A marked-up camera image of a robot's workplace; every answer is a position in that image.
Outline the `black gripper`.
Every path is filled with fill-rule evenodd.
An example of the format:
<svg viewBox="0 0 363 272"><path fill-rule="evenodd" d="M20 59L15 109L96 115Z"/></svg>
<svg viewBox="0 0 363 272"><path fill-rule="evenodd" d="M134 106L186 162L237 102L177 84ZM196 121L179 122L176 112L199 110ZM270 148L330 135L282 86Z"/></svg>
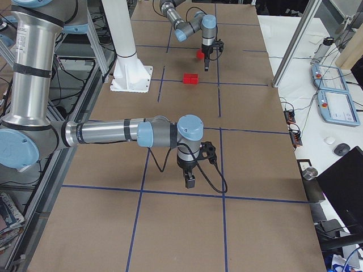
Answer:
<svg viewBox="0 0 363 272"><path fill-rule="evenodd" d="M224 42L222 40L214 40L212 45L204 45L202 44L201 50L204 54L204 71L209 71L210 60L217 60L224 49ZM220 54L216 58L211 58L210 55L214 52L218 51Z"/></svg>
<svg viewBox="0 0 363 272"><path fill-rule="evenodd" d="M197 146L190 146L183 142L177 144L177 164L183 170L187 189L195 187L195 176L192 170L200 160L208 160L210 164L216 164L216 148L212 142L201 142Z"/></svg>

